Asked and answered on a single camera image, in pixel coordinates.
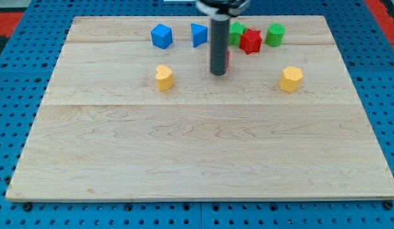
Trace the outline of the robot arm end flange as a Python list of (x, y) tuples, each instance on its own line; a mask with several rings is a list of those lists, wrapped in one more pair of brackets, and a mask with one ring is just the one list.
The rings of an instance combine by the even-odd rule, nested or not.
[(197, 9), (210, 17), (226, 15), (237, 17), (248, 9), (251, 0), (196, 0)]

